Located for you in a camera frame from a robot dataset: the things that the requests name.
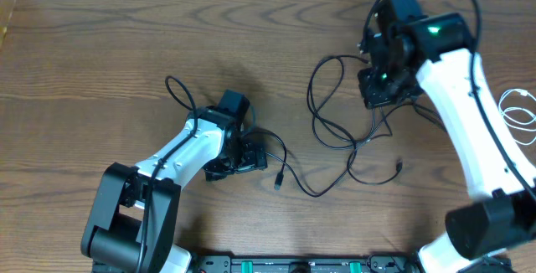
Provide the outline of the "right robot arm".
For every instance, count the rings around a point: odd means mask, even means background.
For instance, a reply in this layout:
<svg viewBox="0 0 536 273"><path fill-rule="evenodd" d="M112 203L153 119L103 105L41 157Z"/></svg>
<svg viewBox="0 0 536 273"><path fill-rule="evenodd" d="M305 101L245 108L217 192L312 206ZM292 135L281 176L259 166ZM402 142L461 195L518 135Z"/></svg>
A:
<svg viewBox="0 0 536 273"><path fill-rule="evenodd" d="M463 17L429 17L417 0L378 0L378 30L358 73L369 109L427 95L456 149L472 203L447 213L444 234L417 255L423 272L492 271L495 255L535 237L535 168L514 141Z"/></svg>

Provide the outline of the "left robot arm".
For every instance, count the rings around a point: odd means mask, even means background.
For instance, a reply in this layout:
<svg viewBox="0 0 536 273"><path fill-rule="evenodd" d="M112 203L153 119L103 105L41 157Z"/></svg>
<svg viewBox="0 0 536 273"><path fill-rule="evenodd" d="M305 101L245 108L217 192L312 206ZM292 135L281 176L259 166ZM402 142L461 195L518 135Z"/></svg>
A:
<svg viewBox="0 0 536 273"><path fill-rule="evenodd" d="M249 108L227 90L217 105L192 108L151 157L104 171L80 243L94 272L188 271L193 256L173 239L182 190L199 171L216 181L267 167L263 146L245 136Z"/></svg>

